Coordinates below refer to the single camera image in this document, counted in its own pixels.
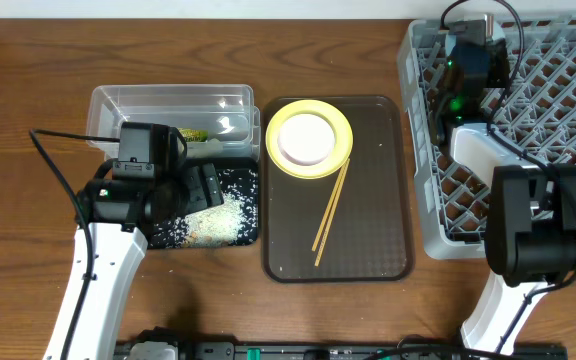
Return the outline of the green snack wrapper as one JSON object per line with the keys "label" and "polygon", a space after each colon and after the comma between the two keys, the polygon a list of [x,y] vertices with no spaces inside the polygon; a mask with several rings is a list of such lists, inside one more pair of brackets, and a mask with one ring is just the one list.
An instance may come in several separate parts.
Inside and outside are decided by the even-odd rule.
{"label": "green snack wrapper", "polygon": [[202,143],[208,140],[208,132],[206,130],[179,128],[179,132],[186,142]]}

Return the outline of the yellow plate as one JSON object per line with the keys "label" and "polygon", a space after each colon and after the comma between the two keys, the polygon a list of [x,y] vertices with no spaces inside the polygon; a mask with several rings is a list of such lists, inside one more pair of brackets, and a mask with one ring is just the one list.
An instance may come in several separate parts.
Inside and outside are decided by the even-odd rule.
{"label": "yellow plate", "polygon": [[[329,157],[319,164],[311,166],[294,164],[279,150],[277,140],[280,126],[288,118],[298,114],[318,115],[332,126],[336,144]],[[284,173],[307,180],[323,178],[339,170],[349,159],[353,142],[354,135],[347,117],[332,104],[314,99],[297,100],[282,106],[271,117],[265,134],[267,153],[273,163]]]}

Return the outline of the light blue bowl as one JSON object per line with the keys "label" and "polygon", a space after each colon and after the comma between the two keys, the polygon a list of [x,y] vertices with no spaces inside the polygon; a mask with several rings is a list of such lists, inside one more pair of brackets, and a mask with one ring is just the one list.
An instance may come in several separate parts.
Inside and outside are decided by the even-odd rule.
{"label": "light blue bowl", "polygon": [[[487,45],[496,44],[496,43],[498,43],[499,41],[501,41],[501,40],[503,40],[503,39],[505,38],[504,32],[503,32],[501,26],[500,26],[498,23],[497,23],[496,30],[497,30],[496,35],[499,36],[500,39],[497,40],[497,41],[494,41],[494,42],[492,42],[492,43],[488,43]],[[470,43],[458,43],[458,44],[454,44],[454,43],[451,41],[451,39],[448,38],[448,34],[447,34],[447,35],[446,35],[446,38],[445,38],[445,43],[444,43],[444,47],[445,47],[445,52],[446,52],[446,54],[447,54],[447,55],[451,55],[451,54],[452,54],[452,51],[455,49],[455,47],[456,47],[457,45],[474,45],[474,44],[470,44]]]}

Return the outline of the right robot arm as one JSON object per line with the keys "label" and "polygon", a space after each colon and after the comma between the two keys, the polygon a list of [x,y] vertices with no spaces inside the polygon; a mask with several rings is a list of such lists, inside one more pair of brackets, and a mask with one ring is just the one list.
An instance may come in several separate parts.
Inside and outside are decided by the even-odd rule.
{"label": "right robot arm", "polygon": [[505,43],[451,40],[446,72],[428,122],[433,144],[489,189],[484,251],[491,269],[464,346],[510,355],[521,327],[547,294],[576,281],[576,166],[546,165],[505,140],[479,107],[494,67],[514,78]]}

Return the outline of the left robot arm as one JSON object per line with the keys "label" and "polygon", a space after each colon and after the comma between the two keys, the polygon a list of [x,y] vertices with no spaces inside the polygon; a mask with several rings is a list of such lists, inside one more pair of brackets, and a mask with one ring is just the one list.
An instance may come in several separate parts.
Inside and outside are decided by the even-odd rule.
{"label": "left robot arm", "polygon": [[46,359],[109,359],[132,281],[144,259],[145,226],[84,216],[75,232],[69,282]]}

